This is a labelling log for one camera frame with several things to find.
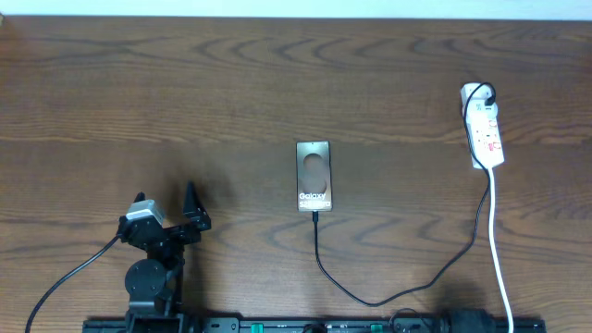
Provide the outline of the Galaxy S25 Ultra smartphone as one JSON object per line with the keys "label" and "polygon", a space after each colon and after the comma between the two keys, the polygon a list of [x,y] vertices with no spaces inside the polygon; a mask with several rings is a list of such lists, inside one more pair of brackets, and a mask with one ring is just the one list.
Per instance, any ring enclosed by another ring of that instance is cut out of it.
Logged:
{"label": "Galaxy S25 Ultra smartphone", "polygon": [[298,210],[331,211],[333,199],[329,142],[297,142],[296,167]]}

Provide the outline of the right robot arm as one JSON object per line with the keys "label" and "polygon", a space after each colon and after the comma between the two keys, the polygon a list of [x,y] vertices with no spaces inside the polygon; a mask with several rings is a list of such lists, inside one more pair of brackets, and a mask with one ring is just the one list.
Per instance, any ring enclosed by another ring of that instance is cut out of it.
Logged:
{"label": "right robot arm", "polygon": [[439,323],[440,333],[494,333],[496,322],[485,310],[451,310]]}

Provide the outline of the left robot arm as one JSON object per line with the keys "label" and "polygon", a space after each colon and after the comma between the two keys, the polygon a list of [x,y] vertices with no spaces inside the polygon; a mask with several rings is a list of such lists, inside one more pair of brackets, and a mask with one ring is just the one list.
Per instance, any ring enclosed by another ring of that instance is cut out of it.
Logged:
{"label": "left robot arm", "polygon": [[154,200],[140,192],[119,218],[117,236],[123,243],[146,252],[125,276],[129,310],[127,332],[195,332],[197,319],[181,311],[184,250],[201,240],[211,228],[211,218],[193,183],[187,184],[182,214],[188,222],[165,228],[165,214]]}

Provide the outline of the white USB charger plug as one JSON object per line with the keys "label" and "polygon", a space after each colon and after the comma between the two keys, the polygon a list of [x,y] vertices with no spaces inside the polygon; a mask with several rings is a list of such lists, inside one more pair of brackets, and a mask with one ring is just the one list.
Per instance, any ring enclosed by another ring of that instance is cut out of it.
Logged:
{"label": "white USB charger plug", "polygon": [[467,123],[473,120],[484,118],[486,120],[496,119],[498,116],[498,105],[494,96],[469,96],[463,103],[463,117]]}

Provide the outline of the white power strip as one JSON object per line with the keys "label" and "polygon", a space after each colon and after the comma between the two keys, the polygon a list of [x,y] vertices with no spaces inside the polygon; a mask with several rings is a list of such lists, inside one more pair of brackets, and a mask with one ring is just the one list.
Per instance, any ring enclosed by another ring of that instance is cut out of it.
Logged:
{"label": "white power strip", "polygon": [[481,118],[467,123],[463,117],[463,103],[469,96],[492,95],[496,99],[495,89],[486,82],[469,82],[462,86],[460,95],[462,98],[462,119],[467,129],[473,167],[489,169],[499,166],[504,162],[504,154],[498,120]]}

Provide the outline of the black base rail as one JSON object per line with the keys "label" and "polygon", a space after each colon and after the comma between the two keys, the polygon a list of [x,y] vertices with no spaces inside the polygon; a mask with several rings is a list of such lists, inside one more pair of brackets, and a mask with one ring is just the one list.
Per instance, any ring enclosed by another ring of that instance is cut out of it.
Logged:
{"label": "black base rail", "polygon": [[[439,332],[440,318],[396,317],[388,320],[246,320],[230,317],[206,318],[183,326],[179,321],[159,324],[154,320],[135,325],[133,332],[198,332],[198,333],[392,333]],[[507,322],[493,318],[496,331],[507,332]]]}

